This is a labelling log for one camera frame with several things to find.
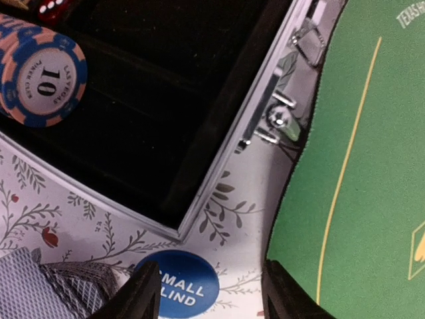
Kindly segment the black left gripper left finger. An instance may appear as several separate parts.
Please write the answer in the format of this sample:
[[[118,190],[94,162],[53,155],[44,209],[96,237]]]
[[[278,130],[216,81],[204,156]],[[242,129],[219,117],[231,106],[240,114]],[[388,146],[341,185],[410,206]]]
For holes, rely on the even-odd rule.
[[[148,261],[89,319],[157,319],[160,299],[159,265]]]

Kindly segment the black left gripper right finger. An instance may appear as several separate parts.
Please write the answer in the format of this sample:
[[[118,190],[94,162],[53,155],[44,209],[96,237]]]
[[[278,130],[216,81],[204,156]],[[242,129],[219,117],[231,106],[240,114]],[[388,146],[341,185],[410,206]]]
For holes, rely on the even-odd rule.
[[[264,261],[262,302],[266,319],[332,319],[278,261]]]

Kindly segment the blue small blind button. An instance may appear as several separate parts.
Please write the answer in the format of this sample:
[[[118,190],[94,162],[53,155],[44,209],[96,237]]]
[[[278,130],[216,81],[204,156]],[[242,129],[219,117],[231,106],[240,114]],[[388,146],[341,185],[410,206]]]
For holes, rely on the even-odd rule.
[[[153,253],[135,266],[157,262],[161,277],[159,315],[162,318],[192,318],[205,313],[217,300],[218,275],[204,258],[179,250]]]

